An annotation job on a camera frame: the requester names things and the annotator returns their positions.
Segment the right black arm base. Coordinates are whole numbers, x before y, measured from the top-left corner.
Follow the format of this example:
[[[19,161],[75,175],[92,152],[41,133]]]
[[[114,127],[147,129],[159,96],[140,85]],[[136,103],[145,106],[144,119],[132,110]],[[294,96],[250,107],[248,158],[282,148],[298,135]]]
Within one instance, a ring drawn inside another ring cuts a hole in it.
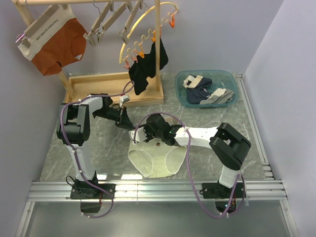
[[[232,188],[227,188],[221,185],[219,182],[202,183],[202,189],[199,191],[199,194],[203,196],[203,199],[215,199],[215,207],[220,213],[222,213],[228,206],[228,201],[224,201],[224,199],[230,198],[232,190]],[[246,198],[246,192],[245,188],[243,187],[243,183],[237,183],[237,186],[235,187],[233,199],[228,208],[228,214],[232,214],[238,210],[238,198],[241,198],[242,201],[244,201]]]

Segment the pale yellow underwear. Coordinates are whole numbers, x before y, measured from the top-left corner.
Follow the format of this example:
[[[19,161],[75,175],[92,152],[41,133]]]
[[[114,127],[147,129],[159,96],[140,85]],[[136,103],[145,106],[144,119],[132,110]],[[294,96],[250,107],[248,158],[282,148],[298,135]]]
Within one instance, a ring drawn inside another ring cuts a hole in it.
[[[145,178],[165,178],[180,170],[187,153],[186,146],[169,146],[160,139],[130,142],[128,158]]]

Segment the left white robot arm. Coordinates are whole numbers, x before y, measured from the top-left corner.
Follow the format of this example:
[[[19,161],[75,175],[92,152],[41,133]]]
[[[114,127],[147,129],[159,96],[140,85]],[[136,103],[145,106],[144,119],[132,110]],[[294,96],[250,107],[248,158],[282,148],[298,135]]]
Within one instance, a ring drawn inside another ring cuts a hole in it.
[[[78,102],[61,104],[56,134],[71,154],[76,171],[72,188],[76,193],[87,198],[95,198],[101,193],[86,143],[90,137],[90,116],[112,120],[116,127],[133,130],[123,105],[129,100],[129,95],[120,94],[119,103],[114,104],[108,94],[101,93],[89,94]]]

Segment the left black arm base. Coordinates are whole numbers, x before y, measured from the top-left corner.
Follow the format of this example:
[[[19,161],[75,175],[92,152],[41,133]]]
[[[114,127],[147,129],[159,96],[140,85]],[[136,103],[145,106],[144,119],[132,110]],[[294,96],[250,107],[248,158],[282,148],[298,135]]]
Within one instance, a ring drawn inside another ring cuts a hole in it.
[[[96,184],[96,186],[106,192],[92,187],[86,182],[80,182],[72,188],[70,200],[80,201],[81,212],[88,214],[98,213],[101,210],[102,200],[111,201],[114,198],[115,184]]]

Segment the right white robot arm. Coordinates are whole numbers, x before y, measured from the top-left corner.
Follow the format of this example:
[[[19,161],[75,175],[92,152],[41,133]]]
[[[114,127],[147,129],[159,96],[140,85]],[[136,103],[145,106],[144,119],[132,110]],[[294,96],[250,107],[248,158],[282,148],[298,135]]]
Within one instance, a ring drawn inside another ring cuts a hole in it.
[[[223,165],[218,193],[227,198],[235,191],[235,181],[251,148],[250,141],[228,123],[218,127],[194,128],[170,125],[161,114],[151,114],[141,125],[145,141],[159,138],[169,146],[195,146],[212,149]]]

